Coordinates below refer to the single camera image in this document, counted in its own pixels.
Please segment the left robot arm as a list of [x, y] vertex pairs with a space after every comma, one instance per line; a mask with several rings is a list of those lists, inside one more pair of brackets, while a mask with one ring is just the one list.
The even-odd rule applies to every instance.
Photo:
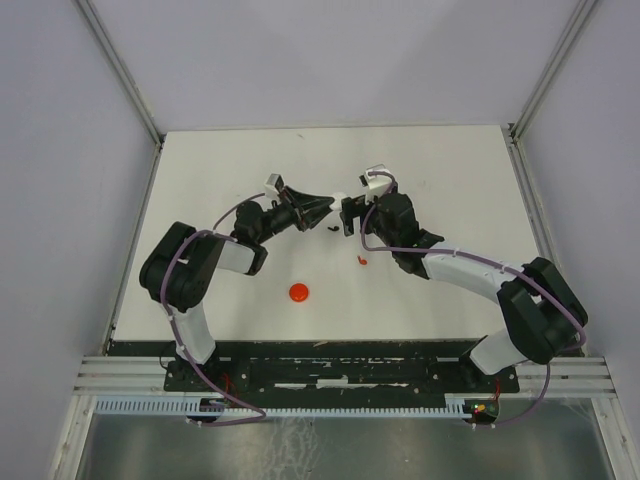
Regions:
[[220, 364], [210, 359], [216, 342], [203, 306], [214, 273], [256, 275], [268, 256], [266, 241], [292, 226], [301, 232], [314, 228], [340, 203], [337, 196], [305, 194], [288, 186], [265, 195], [272, 199], [268, 209], [257, 202], [257, 194], [228, 212], [235, 216], [228, 235], [217, 227], [198, 231], [174, 222], [140, 270], [139, 283], [165, 310], [176, 353], [191, 361], [186, 376], [198, 389], [212, 389], [221, 378]]

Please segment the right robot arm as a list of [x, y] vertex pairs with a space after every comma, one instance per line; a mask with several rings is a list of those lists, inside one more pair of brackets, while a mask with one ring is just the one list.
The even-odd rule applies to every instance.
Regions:
[[340, 217], [346, 235], [375, 235], [382, 243], [379, 251], [390, 253], [406, 273], [458, 286], [498, 305], [503, 328], [482, 337], [460, 359], [459, 379], [467, 389], [481, 391], [507, 367], [524, 361], [546, 365], [585, 343], [588, 314], [550, 260], [537, 257], [511, 267], [457, 249], [420, 227], [402, 193], [345, 198]]

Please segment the white charging case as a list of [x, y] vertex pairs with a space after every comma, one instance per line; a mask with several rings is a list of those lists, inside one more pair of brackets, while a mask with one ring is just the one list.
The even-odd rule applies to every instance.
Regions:
[[333, 201], [330, 208], [333, 211], [340, 211], [342, 209], [342, 201], [347, 198], [347, 195], [343, 192], [336, 192], [332, 195]]

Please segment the orange charging case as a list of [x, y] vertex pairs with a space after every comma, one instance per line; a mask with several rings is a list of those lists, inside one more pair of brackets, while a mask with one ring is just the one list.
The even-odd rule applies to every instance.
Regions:
[[304, 302], [308, 299], [310, 290], [304, 283], [295, 283], [289, 288], [289, 297], [296, 303]]

